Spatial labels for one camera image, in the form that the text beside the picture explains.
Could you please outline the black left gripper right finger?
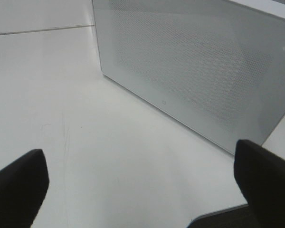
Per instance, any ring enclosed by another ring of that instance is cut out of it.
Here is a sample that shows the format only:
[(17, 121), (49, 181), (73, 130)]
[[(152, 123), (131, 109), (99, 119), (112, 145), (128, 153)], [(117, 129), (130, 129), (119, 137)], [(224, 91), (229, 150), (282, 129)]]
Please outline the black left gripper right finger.
[(234, 177), (263, 228), (285, 228), (285, 160), (250, 140), (238, 140)]

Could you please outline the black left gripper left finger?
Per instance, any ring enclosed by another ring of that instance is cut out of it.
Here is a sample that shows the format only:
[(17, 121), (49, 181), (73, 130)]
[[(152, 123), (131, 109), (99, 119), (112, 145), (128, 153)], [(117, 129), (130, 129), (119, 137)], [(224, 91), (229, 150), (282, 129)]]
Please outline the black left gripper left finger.
[(32, 226), (49, 187), (44, 152), (34, 149), (0, 170), (0, 228)]

